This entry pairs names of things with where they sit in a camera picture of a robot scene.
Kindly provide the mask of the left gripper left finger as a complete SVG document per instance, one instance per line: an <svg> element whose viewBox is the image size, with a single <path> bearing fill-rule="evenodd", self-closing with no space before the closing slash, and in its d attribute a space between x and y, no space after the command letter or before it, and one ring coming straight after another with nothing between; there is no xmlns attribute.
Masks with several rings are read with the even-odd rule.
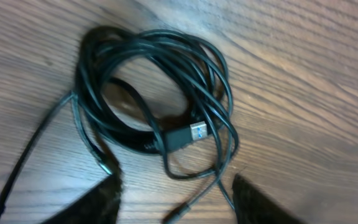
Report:
<svg viewBox="0 0 358 224"><path fill-rule="evenodd" d="M121 194L120 176L109 175L82 198L42 224L116 224Z"/></svg>

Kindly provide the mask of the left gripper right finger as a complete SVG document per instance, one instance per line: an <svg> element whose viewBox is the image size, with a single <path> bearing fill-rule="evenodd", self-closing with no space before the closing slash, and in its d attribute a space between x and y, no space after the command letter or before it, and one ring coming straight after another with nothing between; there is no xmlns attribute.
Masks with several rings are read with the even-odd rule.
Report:
<svg viewBox="0 0 358 224"><path fill-rule="evenodd" d="M234 176L232 191L238 224L304 224L240 174Z"/></svg>

